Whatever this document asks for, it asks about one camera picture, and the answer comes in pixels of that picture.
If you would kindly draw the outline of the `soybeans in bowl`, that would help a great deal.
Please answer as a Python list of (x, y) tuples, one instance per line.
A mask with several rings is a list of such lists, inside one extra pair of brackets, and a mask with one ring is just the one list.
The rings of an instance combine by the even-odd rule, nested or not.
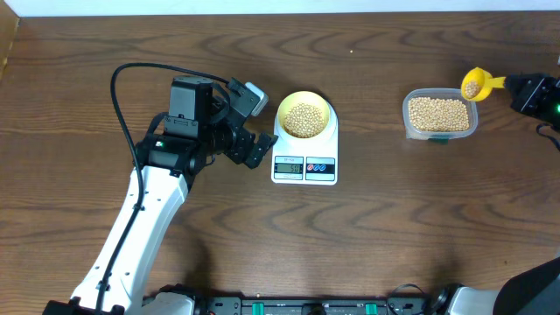
[(299, 103), (288, 111), (283, 126), (293, 137), (310, 138), (323, 131), (326, 120), (319, 108)]

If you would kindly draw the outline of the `clear plastic container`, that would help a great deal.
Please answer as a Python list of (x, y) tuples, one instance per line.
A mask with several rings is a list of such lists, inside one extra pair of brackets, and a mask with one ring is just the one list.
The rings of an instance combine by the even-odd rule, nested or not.
[(459, 89), (421, 88), (410, 92), (402, 103), (408, 139), (452, 140), (469, 137), (478, 127), (474, 101)]

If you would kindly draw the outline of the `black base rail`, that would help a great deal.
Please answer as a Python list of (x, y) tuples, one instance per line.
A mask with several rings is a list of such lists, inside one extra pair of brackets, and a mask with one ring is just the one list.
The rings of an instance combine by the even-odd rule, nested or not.
[(435, 314), (442, 302), (431, 303), (423, 292), (386, 297), (245, 297), (213, 291), (209, 295), (178, 283), (145, 297), (142, 314), (185, 315), (420, 315)]

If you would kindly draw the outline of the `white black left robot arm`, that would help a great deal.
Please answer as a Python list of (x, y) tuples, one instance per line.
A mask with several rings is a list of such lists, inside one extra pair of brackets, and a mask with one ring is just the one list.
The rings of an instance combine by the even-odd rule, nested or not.
[(223, 154), (256, 168), (276, 142), (245, 129), (268, 96), (254, 84), (210, 76), (173, 79), (168, 111), (157, 114), (133, 145), (127, 196), (92, 269), (68, 302), (50, 301), (46, 314), (201, 314), (191, 293), (172, 287), (145, 297), (149, 274), (172, 218), (195, 177)]

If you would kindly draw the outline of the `green tape piece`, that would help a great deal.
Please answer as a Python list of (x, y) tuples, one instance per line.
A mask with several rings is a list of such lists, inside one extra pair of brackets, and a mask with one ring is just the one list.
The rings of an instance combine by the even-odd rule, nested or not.
[(436, 143), (436, 144), (448, 144), (448, 138), (430, 138), (428, 141)]

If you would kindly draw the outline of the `white digital kitchen scale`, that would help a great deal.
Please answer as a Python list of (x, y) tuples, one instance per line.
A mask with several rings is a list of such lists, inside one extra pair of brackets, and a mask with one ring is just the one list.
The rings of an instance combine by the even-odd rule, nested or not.
[[(299, 105), (314, 107), (324, 128), (315, 136), (293, 136), (286, 129), (288, 114)], [(332, 105), (313, 92), (288, 95), (276, 112), (271, 180), (276, 184), (333, 186), (339, 177), (339, 120)]]

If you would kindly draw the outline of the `yellow measuring scoop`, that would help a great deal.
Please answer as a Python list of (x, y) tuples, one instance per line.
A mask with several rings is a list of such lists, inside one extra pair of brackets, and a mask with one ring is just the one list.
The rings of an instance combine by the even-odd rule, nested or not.
[(481, 86), (481, 90), (477, 96), (472, 99), (466, 99), (472, 102), (484, 101), (494, 89), (503, 89), (505, 77), (493, 77), (488, 71), (480, 67), (475, 67), (469, 71), (461, 82), (461, 94), (466, 99), (464, 94), (464, 86), (468, 81), (477, 81)]

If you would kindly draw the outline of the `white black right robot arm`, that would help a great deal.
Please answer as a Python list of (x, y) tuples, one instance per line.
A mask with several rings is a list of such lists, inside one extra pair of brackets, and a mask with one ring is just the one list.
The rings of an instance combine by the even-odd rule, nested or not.
[[(470, 101), (483, 101), (493, 90), (505, 88), (511, 94), (511, 109), (535, 118), (535, 132), (559, 146), (559, 79), (546, 73), (511, 74), (494, 77), (476, 67), (462, 82), (462, 93)], [(514, 276), (499, 290), (476, 290), (451, 284), (423, 310), (424, 314), (558, 314), (559, 259)]]

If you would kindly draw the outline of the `soybeans pile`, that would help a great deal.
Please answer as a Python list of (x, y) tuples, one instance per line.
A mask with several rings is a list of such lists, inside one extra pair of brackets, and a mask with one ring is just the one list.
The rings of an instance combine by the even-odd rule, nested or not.
[(470, 127), (467, 106), (459, 100), (430, 97), (408, 102), (411, 124), (421, 131), (465, 131)]

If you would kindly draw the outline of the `pale yellow bowl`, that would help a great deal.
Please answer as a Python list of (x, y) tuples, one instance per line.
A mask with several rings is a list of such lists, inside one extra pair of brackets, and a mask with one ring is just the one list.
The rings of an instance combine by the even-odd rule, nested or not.
[(319, 94), (298, 91), (285, 97), (277, 111), (280, 129), (295, 138), (312, 138), (330, 121), (330, 108)]

